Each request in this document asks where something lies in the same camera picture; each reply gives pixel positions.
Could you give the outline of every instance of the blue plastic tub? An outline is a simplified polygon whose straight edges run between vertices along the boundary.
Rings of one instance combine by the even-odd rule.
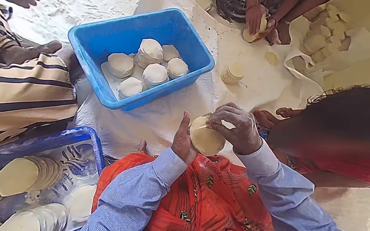
[[[90,140],[91,144],[80,144],[82,141]],[[63,163],[71,174],[63,176],[50,189],[40,192],[41,203],[61,203],[64,195],[69,194],[70,190],[80,184],[81,180],[93,185],[98,181],[98,177],[104,168],[104,158],[102,147],[94,129],[90,127],[77,127],[62,132],[41,136],[29,140],[16,141],[0,146],[0,170],[3,166],[15,158],[21,158],[27,155],[44,156],[43,151],[49,151],[55,148],[71,146],[73,150],[62,155],[69,158],[69,163]],[[83,156],[83,153],[90,153],[90,158]],[[27,207],[25,194],[17,194],[4,197],[0,201],[0,222],[4,222],[13,213]],[[70,224],[66,230],[79,230],[82,224]]]
[[[98,99],[113,110],[129,111],[178,91],[215,65],[188,18],[176,8],[79,25],[70,29],[68,37]],[[161,45],[174,45],[188,64],[189,73],[118,101],[102,73],[101,64],[112,53],[137,53],[142,39],[149,38]]]

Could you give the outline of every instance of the flour-dusted hand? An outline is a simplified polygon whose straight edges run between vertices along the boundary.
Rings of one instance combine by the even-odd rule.
[[[179,156],[187,165],[191,164],[197,156],[198,152],[193,149],[191,137],[188,134],[189,123],[191,116],[189,112],[184,111],[184,118],[179,125],[178,131],[173,137],[172,150]]]
[[[232,123],[235,128],[228,129],[220,124],[222,120]],[[254,115],[234,103],[218,107],[206,121],[206,124],[222,134],[234,146],[236,154],[248,155],[256,152],[262,146]]]

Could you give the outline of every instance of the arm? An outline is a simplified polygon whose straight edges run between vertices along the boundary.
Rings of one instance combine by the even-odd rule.
[[[102,193],[98,208],[82,231],[143,230],[187,167],[168,148],[154,161],[123,171]]]
[[[253,154],[237,156],[249,178],[258,183],[276,231],[339,230],[332,217],[310,197],[314,191],[311,181],[280,163],[265,141]]]
[[[225,120],[235,128],[218,122]],[[281,164],[260,138],[253,114],[234,103],[219,107],[206,122],[234,146],[248,176],[260,185],[260,196],[273,217],[276,231],[337,231],[332,217],[310,195],[314,185],[294,170]]]

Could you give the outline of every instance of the dark hair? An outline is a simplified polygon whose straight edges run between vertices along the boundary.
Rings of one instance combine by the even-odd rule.
[[[370,86],[355,85],[311,97],[301,117],[336,136],[370,139]]]

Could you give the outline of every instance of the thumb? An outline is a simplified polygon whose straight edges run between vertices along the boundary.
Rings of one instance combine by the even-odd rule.
[[[179,125],[177,134],[187,134],[189,123],[191,122],[191,115],[189,112],[184,111],[184,118],[182,118],[181,124]]]

